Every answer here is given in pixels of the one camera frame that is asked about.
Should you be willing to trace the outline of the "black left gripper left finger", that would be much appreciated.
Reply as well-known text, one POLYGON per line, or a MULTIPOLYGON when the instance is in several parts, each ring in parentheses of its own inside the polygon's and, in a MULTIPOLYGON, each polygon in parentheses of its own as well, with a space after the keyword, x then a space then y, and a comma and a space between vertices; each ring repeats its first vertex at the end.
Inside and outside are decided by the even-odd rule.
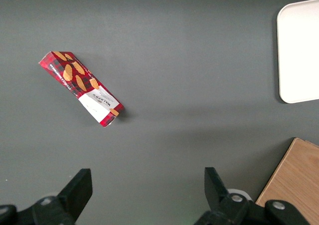
POLYGON ((1 205, 2 225, 74 225, 93 193, 90 169, 81 169, 56 196, 46 196, 18 211, 1 205))

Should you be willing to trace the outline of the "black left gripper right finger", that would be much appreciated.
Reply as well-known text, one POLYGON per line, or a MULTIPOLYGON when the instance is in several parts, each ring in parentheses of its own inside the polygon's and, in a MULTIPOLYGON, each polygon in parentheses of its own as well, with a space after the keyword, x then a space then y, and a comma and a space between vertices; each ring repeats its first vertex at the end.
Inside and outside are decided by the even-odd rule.
POLYGON ((264 207, 226 189, 214 167, 204 170, 204 191, 210 210, 196 225, 308 225, 301 212, 289 202, 268 200, 264 207))

